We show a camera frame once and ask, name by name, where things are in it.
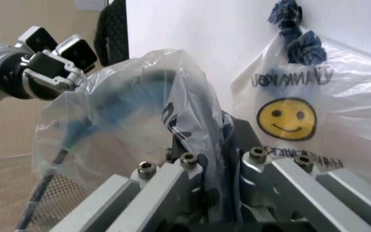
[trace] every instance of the blue pom-pom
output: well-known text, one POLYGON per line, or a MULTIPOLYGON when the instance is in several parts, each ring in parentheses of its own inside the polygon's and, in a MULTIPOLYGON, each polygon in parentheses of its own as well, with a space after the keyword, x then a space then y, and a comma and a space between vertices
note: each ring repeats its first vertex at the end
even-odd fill
POLYGON ((302 18, 302 9, 297 5, 295 0, 281 0, 271 11, 267 21, 277 24, 282 20, 290 20, 297 26, 301 23, 302 18))
POLYGON ((313 31, 309 31, 295 41, 288 48, 288 59, 290 63, 302 65, 318 65, 326 61, 327 55, 322 48, 322 41, 313 31))

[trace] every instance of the beige wall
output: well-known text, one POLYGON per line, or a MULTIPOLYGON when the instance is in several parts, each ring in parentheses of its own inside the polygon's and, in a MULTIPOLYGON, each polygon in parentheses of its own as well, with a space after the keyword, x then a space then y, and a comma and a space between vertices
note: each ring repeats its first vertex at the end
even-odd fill
MULTIPOLYGON (((72 0, 0 0, 0 42, 15 44, 30 26, 45 27, 62 42, 78 33, 92 44, 98 12, 78 11, 72 0)), ((0 102, 0 158, 31 151, 40 111, 47 102, 4 99, 0 102)))

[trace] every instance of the transparent plastic bag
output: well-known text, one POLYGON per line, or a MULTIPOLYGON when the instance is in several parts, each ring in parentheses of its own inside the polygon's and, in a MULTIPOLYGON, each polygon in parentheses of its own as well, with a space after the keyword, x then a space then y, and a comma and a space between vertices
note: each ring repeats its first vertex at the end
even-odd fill
POLYGON ((229 197, 222 128, 222 111, 203 71, 184 51, 154 51, 98 71, 47 105, 36 130, 33 170, 54 170, 94 189, 98 182, 91 176, 129 176, 141 161, 164 163, 174 134, 188 151, 207 157, 205 188, 220 194, 220 204, 209 211, 216 221, 229 197), (72 160, 56 162, 61 150, 72 160))
POLYGON ((371 183, 371 58, 325 40, 326 61, 291 63, 284 36, 233 81, 233 115, 272 157, 308 155, 322 171, 345 167, 371 183))

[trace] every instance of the smiley face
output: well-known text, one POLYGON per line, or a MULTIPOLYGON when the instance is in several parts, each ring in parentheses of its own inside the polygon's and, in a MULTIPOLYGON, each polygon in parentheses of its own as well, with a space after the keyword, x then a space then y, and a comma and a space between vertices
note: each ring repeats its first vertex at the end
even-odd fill
POLYGON ((302 141, 314 136, 317 117, 307 101, 300 98, 280 98, 260 108, 257 124, 265 133, 275 138, 302 141))

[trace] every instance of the hex socket screw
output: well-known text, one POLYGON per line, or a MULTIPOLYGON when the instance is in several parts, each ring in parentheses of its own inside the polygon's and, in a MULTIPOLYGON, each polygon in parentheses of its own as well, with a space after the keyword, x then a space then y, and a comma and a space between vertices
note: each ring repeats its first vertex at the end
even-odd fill
POLYGON ((296 156, 294 157, 294 162, 307 173, 311 173, 313 170, 314 162, 311 161, 308 156, 305 155, 296 156))
POLYGON ((197 166, 197 156, 193 153, 183 153, 180 156, 180 164, 185 169, 193 169, 197 166))
POLYGON ((249 151, 250 158, 254 160, 255 163, 265 163, 267 159, 267 153, 262 147, 252 147, 249 151))
POLYGON ((154 163, 144 161, 138 164, 137 172, 138 176, 143 180, 151 179, 157 171, 157 167, 154 163))

